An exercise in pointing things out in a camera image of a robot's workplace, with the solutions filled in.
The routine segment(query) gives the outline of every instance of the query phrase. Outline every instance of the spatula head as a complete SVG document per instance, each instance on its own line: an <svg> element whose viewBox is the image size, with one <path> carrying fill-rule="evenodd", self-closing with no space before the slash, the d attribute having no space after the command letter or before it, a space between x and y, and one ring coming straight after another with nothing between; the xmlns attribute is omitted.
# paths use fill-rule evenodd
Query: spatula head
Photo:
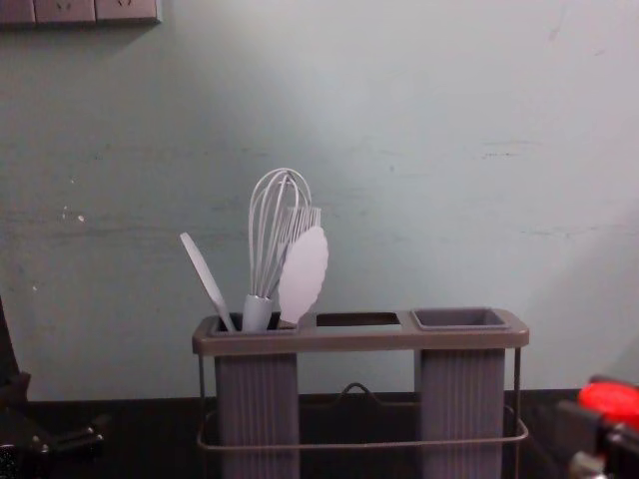
<svg viewBox="0 0 639 479"><path fill-rule="evenodd" d="M328 241L321 227L300 235L287 251L280 287L281 320L297 324L320 295L328 266Z"/></svg>

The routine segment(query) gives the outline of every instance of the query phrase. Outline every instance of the red object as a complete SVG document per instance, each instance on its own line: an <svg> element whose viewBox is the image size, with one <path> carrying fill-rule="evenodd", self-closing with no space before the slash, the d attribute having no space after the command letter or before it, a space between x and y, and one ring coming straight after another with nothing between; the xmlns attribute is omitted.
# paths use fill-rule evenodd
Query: red object
<svg viewBox="0 0 639 479"><path fill-rule="evenodd" d="M639 390L614 382L588 384L579 392L579 404L600 412L610 422L639 429Z"/></svg>

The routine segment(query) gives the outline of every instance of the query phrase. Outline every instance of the silicone spatula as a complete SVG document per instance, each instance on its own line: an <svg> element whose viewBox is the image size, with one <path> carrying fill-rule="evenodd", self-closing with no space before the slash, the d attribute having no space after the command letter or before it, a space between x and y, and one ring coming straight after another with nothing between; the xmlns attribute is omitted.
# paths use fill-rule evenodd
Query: silicone spatula
<svg viewBox="0 0 639 479"><path fill-rule="evenodd" d="M200 253L200 250L193 242L188 233L182 233L180 235L180 240L182 240L182 244L184 248L187 250L189 254L189 258L193 263L196 271L198 272L198 276L200 277L200 281L204 286L204 289L209 294L213 305L216 307L218 314L222 318L224 325L227 327L227 331L236 331L236 327L233 325L231 321L231 316L229 315L229 310L227 309L227 304L222 297L222 293L218 288L218 284L213 279L213 275L211 274L211 270L207 266L207 262L204 261L204 257Z"/></svg>
<svg viewBox="0 0 639 479"><path fill-rule="evenodd" d="M320 295L328 266L328 242L321 227L311 227L289 246L282 266L281 320L297 325Z"/></svg>

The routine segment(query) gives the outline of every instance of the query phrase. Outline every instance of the wall socket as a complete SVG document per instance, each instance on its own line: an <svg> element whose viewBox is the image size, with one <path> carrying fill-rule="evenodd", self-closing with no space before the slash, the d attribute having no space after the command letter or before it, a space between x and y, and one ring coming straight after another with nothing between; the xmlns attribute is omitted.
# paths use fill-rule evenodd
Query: wall socket
<svg viewBox="0 0 639 479"><path fill-rule="evenodd" d="M37 23L95 23L94 0L35 0Z"/></svg>
<svg viewBox="0 0 639 479"><path fill-rule="evenodd" d="M96 0L98 21L159 22L161 0Z"/></svg>
<svg viewBox="0 0 639 479"><path fill-rule="evenodd" d="M34 25L33 0L0 0L0 26Z"/></svg>

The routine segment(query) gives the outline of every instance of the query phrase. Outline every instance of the gray plastic container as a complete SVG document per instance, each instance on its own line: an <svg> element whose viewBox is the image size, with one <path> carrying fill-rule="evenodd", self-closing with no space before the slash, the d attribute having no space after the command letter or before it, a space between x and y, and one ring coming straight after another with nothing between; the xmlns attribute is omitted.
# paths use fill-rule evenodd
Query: gray plastic container
<svg viewBox="0 0 639 479"><path fill-rule="evenodd" d="M500 309L418 309L393 312L310 314L298 328L228 333L216 317L193 336L199 356L203 423L203 358L216 358L220 444L199 436L207 452L222 453L223 478L298 479L300 451L419 447L424 479L497 479L502 444L525 437L519 421L520 348L528 328ZM241 318L234 315L234 320ZM389 325L389 331L324 326ZM505 349L515 349L515 425L503 431ZM419 437L403 443L300 444L297 353L306 351L415 351L420 397Z"/></svg>

